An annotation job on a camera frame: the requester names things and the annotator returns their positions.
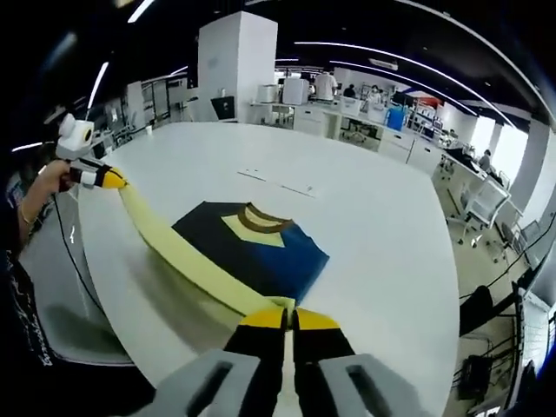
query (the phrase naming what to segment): ceiling light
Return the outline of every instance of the ceiling light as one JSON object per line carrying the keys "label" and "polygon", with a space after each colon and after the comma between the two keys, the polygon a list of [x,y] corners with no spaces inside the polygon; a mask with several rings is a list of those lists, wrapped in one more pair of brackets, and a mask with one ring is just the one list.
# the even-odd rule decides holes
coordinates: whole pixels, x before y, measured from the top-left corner
{"label": "ceiling light", "polygon": [[375,67],[368,67],[366,65],[359,65],[358,63],[344,63],[342,61],[330,61],[330,63],[338,63],[340,65],[351,65],[352,67],[357,67],[357,68],[364,68],[366,70],[373,70],[373,71],[378,71],[378,72],[382,72],[383,74],[389,74],[390,76],[397,76],[398,78],[401,78],[402,80],[407,80],[410,83],[414,83],[417,85],[420,85],[421,87],[425,87],[426,89],[430,89],[431,91],[435,92],[436,94],[438,94],[439,96],[443,96],[445,98],[447,98],[448,100],[450,100],[451,102],[453,102],[454,104],[457,104],[458,106],[460,106],[461,108],[467,110],[469,113],[471,113],[473,116],[477,116],[477,113],[475,113],[474,111],[472,111],[471,109],[469,109],[465,104],[462,104],[460,102],[458,102],[457,100],[455,100],[454,98],[447,96],[444,93],[441,93],[440,91],[438,91],[437,89],[433,89],[432,87],[429,87],[426,84],[420,83],[418,81],[415,81],[411,78],[407,78],[406,76],[401,76],[400,74],[395,74],[393,72],[390,71],[385,71],[383,69],[379,69],[379,68],[375,68]]}
{"label": "ceiling light", "polygon": [[43,144],[43,142],[30,143],[29,145],[18,146],[17,148],[12,149],[11,151],[12,152],[17,152],[18,150],[36,148],[37,146],[41,146],[42,144]]}
{"label": "ceiling light", "polygon": [[104,63],[103,66],[101,67],[101,70],[98,71],[98,76],[96,76],[95,85],[93,86],[93,90],[90,93],[89,104],[87,104],[87,109],[90,109],[91,107],[93,107],[93,101],[95,100],[96,91],[98,90],[98,86],[100,85],[101,80],[103,79],[104,73],[106,72],[106,69],[108,68],[108,64],[109,63]]}
{"label": "ceiling light", "polygon": [[527,76],[523,73],[523,71],[515,64],[513,63],[513,61],[508,58],[506,55],[504,55],[504,53],[499,50],[496,46],[494,46],[494,44],[492,44],[490,41],[488,41],[486,38],[484,38],[483,36],[479,35],[476,31],[472,30],[471,28],[469,28],[468,26],[466,26],[465,24],[463,24],[462,22],[453,19],[451,17],[448,17],[446,15],[444,15],[443,13],[440,13],[439,11],[432,9],[430,7],[427,7],[424,4],[421,3],[417,3],[417,2],[413,2],[411,0],[395,0],[396,2],[399,3],[404,3],[406,5],[415,7],[417,9],[421,9],[424,10],[428,13],[431,13],[437,17],[443,18],[445,20],[447,20],[448,22],[450,22],[451,24],[454,24],[456,26],[458,26],[460,29],[463,29],[465,32],[469,33],[470,35],[476,37],[477,39],[479,39],[481,42],[483,42],[486,46],[488,46],[491,50],[493,50],[494,52],[496,52],[496,54],[498,54],[498,56],[500,58],[502,58],[504,61],[506,61],[506,63],[513,68],[513,70],[523,79],[523,81],[525,81],[525,83],[531,88],[534,89],[533,93],[539,98],[540,102],[545,106],[546,111],[548,112],[548,114],[550,115],[550,117],[553,119],[553,125],[556,123],[556,116],[553,113],[553,110],[551,109],[551,107],[548,105],[548,103],[546,102],[545,98],[542,96],[542,94],[540,94],[540,89],[536,86],[533,85],[533,83],[531,82],[531,80],[529,80],[529,78],[527,78]]}
{"label": "ceiling light", "polygon": [[143,0],[143,2],[139,4],[139,7],[136,9],[136,11],[133,12],[133,15],[131,15],[131,17],[129,18],[128,23],[135,23],[137,19],[141,17],[141,15],[145,12],[145,10],[154,2],[155,0]]}
{"label": "ceiling light", "polygon": [[186,65],[186,66],[183,67],[183,68],[180,68],[180,69],[175,70],[175,71],[174,71],[173,73],[171,73],[170,75],[173,76],[174,74],[177,74],[178,72],[183,71],[183,70],[187,69],[188,67],[189,67],[189,66]]}
{"label": "ceiling light", "polygon": [[471,94],[473,94],[474,96],[476,96],[477,98],[479,98],[481,101],[483,101],[484,103],[486,103],[486,105],[488,107],[490,107],[491,109],[493,109],[496,113],[498,113],[510,126],[512,126],[513,128],[515,128],[515,125],[512,123],[512,121],[510,119],[507,118],[507,116],[502,113],[500,110],[498,110],[498,108],[496,106],[494,106],[494,104],[490,103],[485,97],[481,96],[477,91],[470,89],[469,87],[467,87],[464,83],[459,82],[458,80],[456,80],[455,78],[450,77],[448,74],[444,74],[441,71],[438,71],[437,69],[433,68],[433,67],[429,67],[428,65],[425,65],[424,63],[419,63],[413,59],[410,58],[406,58],[405,56],[400,56],[397,54],[393,54],[392,52],[387,52],[385,50],[376,50],[374,48],[367,48],[366,46],[358,46],[358,45],[350,45],[350,44],[346,44],[346,43],[334,43],[334,42],[295,42],[296,45],[327,45],[327,46],[340,46],[343,48],[353,48],[356,50],[367,50],[369,52],[376,52],[379,54],[384,54],[387,56],[392,56],[394,58],[398,58],[401,59],[403,61],[406,61],[408,63],[414,63],[415,65],[419,65],[422,68],[425,68],[427,70],[430,70],[436,74],[438,74],[439,76],[443,76],[444,78],[450,80],[453,83],[458,84],[462,89],[465,89],[466,91],[470,92]]}

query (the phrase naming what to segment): blue cloth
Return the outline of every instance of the blue cloth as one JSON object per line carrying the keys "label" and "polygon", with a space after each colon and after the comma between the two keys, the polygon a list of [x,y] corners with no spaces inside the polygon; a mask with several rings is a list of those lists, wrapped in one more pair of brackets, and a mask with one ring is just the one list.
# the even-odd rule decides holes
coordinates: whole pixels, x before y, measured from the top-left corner
{"label": "blue cloth", "polygon": [[248,242],[256,259],[278,278],[280,296],[299,304],[317,279],[329,256],[293,223],[281,232],[284,248]]}

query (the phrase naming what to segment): brown collar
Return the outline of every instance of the brown collar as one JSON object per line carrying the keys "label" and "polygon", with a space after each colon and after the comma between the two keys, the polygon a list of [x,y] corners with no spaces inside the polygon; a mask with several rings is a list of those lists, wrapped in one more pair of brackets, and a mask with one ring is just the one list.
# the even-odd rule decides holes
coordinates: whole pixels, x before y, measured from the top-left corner
{"label": "brown collar", "polygon": [[[275,224],[274,226],[261,226],[260,224],[254,223],[250,221],[245,213],[249,210],[251,213],[259,217],[263,220],[269,220],[271,222],[279,222],[280,224]],[[253,230],[254,232],[259,233],[279,233],[282,232],[285,228],[290,226],[293,221],[288,219],[281,219],[280,217],[274,217],[273,215],[267,215],[266,213],[261,212],[257,207],[253,205],[253,203],[248,202],[245,207],[243,207],[239,213],[237,214],[237,218],[241,222],[243,226],[248,228],[249,230]]]}

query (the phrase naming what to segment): window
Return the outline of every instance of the window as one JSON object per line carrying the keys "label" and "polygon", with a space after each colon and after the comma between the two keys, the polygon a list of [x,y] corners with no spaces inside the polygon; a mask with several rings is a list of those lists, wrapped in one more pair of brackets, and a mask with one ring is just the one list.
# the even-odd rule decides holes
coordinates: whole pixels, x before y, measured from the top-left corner
{"label": "window", "polygon": [[497,172],[503,172],[513,184],[520,171],[521,161],[525,154],[528,134],[521,130],[504,125],[500,140],[494,151],[492,165]]}
{"label": "window", "polygon": [[475,148],[475,156],[481,158],[490,145],[490,139],[493,137],[494,119],[480,116],[471,136],[471,146]]}

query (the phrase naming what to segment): bracelet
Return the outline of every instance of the bracelet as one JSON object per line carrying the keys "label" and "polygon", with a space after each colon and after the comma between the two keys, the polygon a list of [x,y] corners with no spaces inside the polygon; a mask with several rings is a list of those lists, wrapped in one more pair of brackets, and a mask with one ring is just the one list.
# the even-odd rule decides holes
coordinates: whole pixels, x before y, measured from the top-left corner
{"label": "bracelet", "polygon": [[32,225],[33,225],[33,223],[34,223],[35,221],[30,222],[30,221],[27,219],[27,217],[25,217],[25,214],[23,213],[23,200],[22,200],[21,203],[19,204],[19,213],[21,214],[21,217],[22,217],[23,221],[25,222],[25,224],[27,224],[27,226],[32,226]]}

